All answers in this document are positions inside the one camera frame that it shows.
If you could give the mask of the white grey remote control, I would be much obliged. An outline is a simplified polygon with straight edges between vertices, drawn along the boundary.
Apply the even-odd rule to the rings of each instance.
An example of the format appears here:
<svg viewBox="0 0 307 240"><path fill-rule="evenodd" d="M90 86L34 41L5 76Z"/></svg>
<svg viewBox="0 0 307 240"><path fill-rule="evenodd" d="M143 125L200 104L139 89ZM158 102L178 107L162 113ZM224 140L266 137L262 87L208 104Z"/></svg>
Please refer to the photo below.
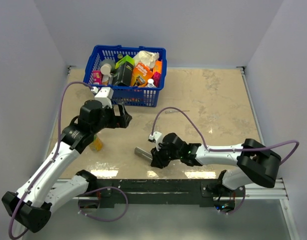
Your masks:
<svg viewBox="0 0 307 240"><path fill-rule="evenodd" d="M147 161L152 161L153 157L152 157L152 154L139 148L139 147L136 147L134 149L134 154L137 155L138 157L142 158L142 159L145 159Z"/></svg>

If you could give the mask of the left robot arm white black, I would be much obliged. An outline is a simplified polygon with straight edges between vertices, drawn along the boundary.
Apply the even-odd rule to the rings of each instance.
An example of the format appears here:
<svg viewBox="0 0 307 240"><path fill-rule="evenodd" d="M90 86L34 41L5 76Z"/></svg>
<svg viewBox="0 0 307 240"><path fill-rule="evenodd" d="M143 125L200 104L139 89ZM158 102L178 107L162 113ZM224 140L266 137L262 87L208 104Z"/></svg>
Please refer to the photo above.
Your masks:
<svg viewBox="0 0 307 240"><path fill-rule="evenodd" d="M2 203L11 217L26 230L36 233L49 221L52 214L75 196L96 193L97 177L81 170L62 187L54 188L62 172L77 159L103 129L127 128L132 116L123 104L119 115L114 108L97 100L88 100L70 124L63 129L51 154L34 175L16 192L8 191Z"/></svg>

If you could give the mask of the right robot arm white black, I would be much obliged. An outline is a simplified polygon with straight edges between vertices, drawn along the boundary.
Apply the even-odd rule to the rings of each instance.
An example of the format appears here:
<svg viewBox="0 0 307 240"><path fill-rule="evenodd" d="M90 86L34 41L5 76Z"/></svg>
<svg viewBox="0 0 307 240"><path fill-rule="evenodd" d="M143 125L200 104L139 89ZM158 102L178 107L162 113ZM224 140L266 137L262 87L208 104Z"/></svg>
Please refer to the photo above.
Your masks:
<svg viewBox="0 0 307 240"><path fill-rule="evenodd" d="M277 153L252 138L231 146L204 146L201 143L186 143L175 133L163 135L155 131L148 136L148 141L155 144L151 150L152 167L163 169L174 160L190 167L234 166L233 170L221 173L216 184L217 193L223 197L252 183L273 188L282 160Z"/></svg>

